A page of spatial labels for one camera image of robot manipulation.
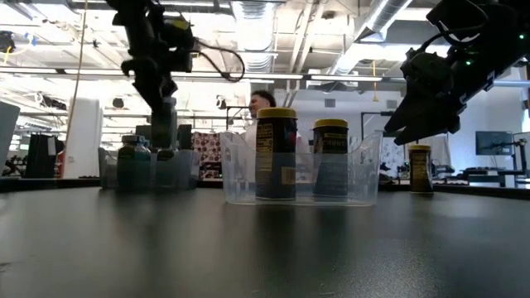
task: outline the pillar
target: pillar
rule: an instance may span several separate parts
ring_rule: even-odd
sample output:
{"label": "pillar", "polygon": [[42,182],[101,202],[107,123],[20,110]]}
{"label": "pillar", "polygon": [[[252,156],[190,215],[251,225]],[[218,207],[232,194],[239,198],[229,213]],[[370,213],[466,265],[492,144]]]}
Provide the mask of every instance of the pillar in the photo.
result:
{"label": "pillar", "polygon": [[98,148],[103,130],[104,106],[99,99],[77,98],[70,107],[63,178],[99,176]]}

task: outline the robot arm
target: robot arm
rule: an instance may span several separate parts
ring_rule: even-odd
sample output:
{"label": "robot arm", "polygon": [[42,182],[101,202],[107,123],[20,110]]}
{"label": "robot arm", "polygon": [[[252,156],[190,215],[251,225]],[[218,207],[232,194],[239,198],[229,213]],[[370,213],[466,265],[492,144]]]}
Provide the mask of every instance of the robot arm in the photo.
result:
{"label": "robot arm", "polygon": [[[407,53],[407,95],[385,126],[404,128],[398,145],[458,132],[466,102],[530,53],[528,0],[442,0],[427,19],[441,33]],[[446,58],[425,52],[439,37],[451,44]]]}
{"label": "robot arm", "polygon": [[[131,60],[121,68],[129,76],[134,71],[132,85],[152,110],[152,145],[168,148],[176,144],[176,101],[171,96],[177,86],[172,71],[191,72],[192,54],[204,56],[223,78],[239,82],[244,76],[244,62],[232,50],[208,46],[193,37],[190,23],[183,17],[164,18],[164,7],[159,0],[106,0],[117,11],[113,25],[124,26],[129,41]],[[197,45],[233,54],[241,63],[240,77],[233,78],[222,72],[206,54],[196,50]]]}

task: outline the black table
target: black table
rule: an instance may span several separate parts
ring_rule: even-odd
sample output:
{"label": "black table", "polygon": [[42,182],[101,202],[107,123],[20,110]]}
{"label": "black table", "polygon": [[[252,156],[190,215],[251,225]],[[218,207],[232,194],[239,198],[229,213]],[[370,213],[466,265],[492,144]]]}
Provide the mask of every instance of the black table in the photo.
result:
{"label": "black table", "polygon": [[373,208],[0,194],[0,297],[529,297],[529,230],[528,201],[442,193]]}

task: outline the monitor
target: monitor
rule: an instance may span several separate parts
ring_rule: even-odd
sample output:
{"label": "monitor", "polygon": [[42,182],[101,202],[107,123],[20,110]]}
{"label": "monitor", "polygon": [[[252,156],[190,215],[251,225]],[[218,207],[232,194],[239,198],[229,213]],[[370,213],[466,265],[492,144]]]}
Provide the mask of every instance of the monitor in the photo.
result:
{"label": "monitor", "polygon": [[475,149],[479,156],[511,156],[513,154],[511,132],[476,132]]}

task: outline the person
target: person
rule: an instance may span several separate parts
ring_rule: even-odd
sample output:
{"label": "person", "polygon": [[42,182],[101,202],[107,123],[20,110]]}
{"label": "person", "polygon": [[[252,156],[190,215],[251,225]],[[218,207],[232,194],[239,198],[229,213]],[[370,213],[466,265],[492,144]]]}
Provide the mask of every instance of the person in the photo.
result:
{"label": "person", "polygon": [[[256,149],[256,131],[258,129],[258,111],[262,108],[275,108],[276,99],[267,90],[258,90],[252,92],[250,98],[250,116],[253,119],[252,125],[247,127],[243,133],[247,145],[252,149]],[[309,141],[307,141],[299,132],[296,132],[296,153],[310,153]]]}
{"label": "person", "polygon": [[[269,93],[267,90],[258,90],[252,92],[250,98],[250,104],[248,108],[250,109],[250,115],[253,119],[253,123],[247,127],[247,130],[242,134],[242,137],[250,148],[256,150],[256,133],[258,130],[258,111],[262,108],[275,108],[277,106],[276,99],[274,96]],[[309,141],[305,139],[299,132],[296,132],[296,153],[310,153]],[[311,169],[311,159],[307,155],[298,155],[296,156],[296,163],[299,166],[306,168],[306,171]],[[253,172],[253,162],[248,163],[249,172]]]}

